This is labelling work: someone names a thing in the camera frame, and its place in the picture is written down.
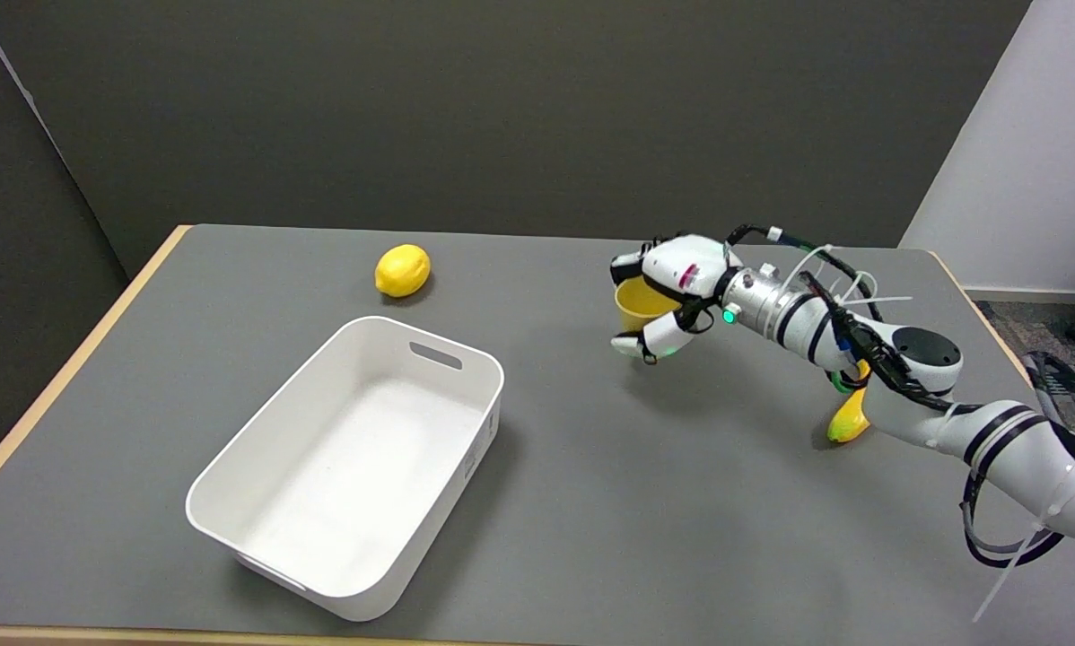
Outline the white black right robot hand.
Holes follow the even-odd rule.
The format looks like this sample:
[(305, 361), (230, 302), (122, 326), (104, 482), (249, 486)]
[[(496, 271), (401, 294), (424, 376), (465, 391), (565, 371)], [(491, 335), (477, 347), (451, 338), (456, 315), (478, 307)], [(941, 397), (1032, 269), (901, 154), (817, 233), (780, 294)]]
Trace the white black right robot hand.
[(727, 242), (698, 234), (656, 238), (637, 252), (616, 255), (608, 265), (614, 286), (641, 278), (676, 307), (653, 316), (640, 330), (612, 336), (611, 347), (647, 364), (684, 348), (702, 334), (698, 319), (723, 305), (728, 283), (742, 268)]

